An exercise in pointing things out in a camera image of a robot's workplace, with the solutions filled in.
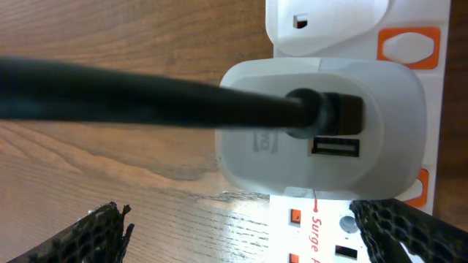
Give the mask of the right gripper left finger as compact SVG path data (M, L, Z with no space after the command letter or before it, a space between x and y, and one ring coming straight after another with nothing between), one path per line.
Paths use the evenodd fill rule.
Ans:
M104 204L8 263L122 263L135 227L124 225L130 210Z

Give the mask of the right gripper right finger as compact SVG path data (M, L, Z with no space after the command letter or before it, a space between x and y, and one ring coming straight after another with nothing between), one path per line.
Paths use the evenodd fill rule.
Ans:
M350 203L371 262L467 263L467 232L397 199Z

